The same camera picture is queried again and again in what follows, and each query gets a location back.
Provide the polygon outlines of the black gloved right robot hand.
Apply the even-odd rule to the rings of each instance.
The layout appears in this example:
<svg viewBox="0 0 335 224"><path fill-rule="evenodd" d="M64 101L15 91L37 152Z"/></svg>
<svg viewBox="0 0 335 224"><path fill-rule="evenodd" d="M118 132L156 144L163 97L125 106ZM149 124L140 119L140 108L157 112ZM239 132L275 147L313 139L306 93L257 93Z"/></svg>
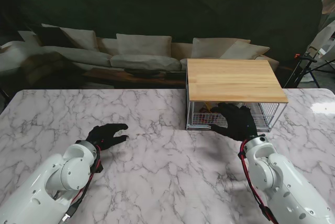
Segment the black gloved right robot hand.
<svg viewBox="0 0 335 224"><path fill-rule="evenodd" d="M227 122L227 127L210 124L212 131L236 141L250 140L258 135L249 107L219 103L210 111L220 113Z"/></svg>

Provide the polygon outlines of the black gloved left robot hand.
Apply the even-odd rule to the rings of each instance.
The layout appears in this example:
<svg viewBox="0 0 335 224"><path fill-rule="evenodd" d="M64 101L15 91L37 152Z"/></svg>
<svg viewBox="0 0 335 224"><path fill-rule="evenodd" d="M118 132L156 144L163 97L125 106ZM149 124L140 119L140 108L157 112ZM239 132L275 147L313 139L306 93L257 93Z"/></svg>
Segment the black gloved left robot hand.
<svg viewBox="0 0 335 224"><path fill-rule="evenodd" d="M127 135L115 137L115 133L121 130L127 130L126 124L105 124L103 126L95 126L88 134L86 141L100 148L101 151L123 143L127 140Z"/></svg>

